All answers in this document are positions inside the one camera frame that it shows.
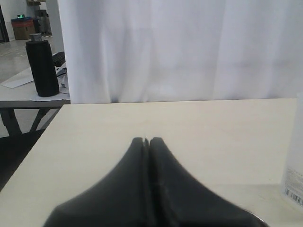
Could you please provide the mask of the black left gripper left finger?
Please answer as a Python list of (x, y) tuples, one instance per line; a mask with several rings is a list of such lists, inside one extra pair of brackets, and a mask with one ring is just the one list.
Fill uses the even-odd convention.
[(147, 150), (147, 140), (134, 138), (121, 160), (102, 180), (57, 206), (44, 226), (149, 226)]

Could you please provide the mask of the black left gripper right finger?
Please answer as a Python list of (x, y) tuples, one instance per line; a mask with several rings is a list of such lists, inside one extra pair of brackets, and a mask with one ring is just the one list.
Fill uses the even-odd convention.
[(255, 214), (220, 197), (194, 178), (162, 138), (149, 148), (149, 171), (159, 227), (266, 227)]

